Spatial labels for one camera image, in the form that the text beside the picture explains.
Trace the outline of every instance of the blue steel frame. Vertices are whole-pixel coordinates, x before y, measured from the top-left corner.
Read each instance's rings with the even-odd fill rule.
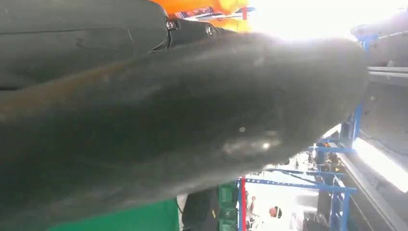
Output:
[[[296,177],[297,179],[302,179],[306,182],[312,184],[293,184],[293,183],[284,183],[284,182],[276,182],[273,180],[259,180],[259,179],[239,179],[240,185],[242,185],[243,181],[245,183],[255,183],[255,184],[267,184],[267,185],[279,185],[279,186],[289,186],[289,187],[297,187],[297,188],[304,188],[304,189],[319,189],[331,192],[331,208],[330,208],[330,219],[329,219],[329,230],[330,231],[347,231],[347,219],[348,219],[348,210],[349,210],[349,199],[350,194],[354,193],[356,189],[345,187],[343,182],[340,180],[341,177],[344,175],[342,173],[336,172],[313,172],[313,171],[298,171],[298,170],[285,170],[285,169],[278,169],[278,168],[271,168],[267,169],[266,171],[273,172],[273,171],[280,171],[284,174],[291,175]],[[332,176],[333,182],[332,185],[328,185],[325,183],[319,183],[315,181],[311,181],[308,179],[304,179],[301,177],[302,174],[307,174],[311,176]],[[240,213],[243,212],[246,207],[242,206],[240,202]],[[239,231],[245,231],[243,227],[246,226],[245,219],[240,217],[239,220]]]

